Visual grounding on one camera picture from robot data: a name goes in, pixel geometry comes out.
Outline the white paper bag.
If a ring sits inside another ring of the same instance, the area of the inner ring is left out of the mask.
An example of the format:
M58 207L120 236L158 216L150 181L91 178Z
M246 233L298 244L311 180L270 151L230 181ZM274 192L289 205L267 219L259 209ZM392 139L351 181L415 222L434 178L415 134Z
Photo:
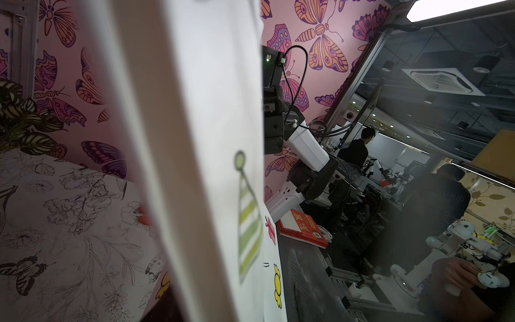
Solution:
M82 1L186 321L285 321L258 1Z

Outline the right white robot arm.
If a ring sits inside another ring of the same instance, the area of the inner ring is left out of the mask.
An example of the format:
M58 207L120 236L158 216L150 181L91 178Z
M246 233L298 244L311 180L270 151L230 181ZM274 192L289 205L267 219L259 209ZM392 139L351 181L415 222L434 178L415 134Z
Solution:
M265 167L265 176L288 174L282 188L266 201L274 223L301 203L318 198L338 165L317 141L320 134L305 122L296 99L283 98L280 81L286 74L287 54L262 47L264 152L275 156Z

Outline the operator's hand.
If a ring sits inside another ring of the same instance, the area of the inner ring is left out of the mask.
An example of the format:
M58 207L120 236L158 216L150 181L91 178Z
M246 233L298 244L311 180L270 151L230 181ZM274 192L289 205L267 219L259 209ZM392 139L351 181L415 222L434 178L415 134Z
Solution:
M481 287L479 273L478 268L467 260L456 257L443 259L443 281L460 290Z

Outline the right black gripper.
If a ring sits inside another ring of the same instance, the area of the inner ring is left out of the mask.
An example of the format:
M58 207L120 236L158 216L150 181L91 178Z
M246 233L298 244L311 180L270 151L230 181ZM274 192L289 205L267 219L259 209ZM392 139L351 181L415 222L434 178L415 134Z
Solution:
M264 154L278 154L284 142L305 120L297 106L291 106L279 97L264 99Z

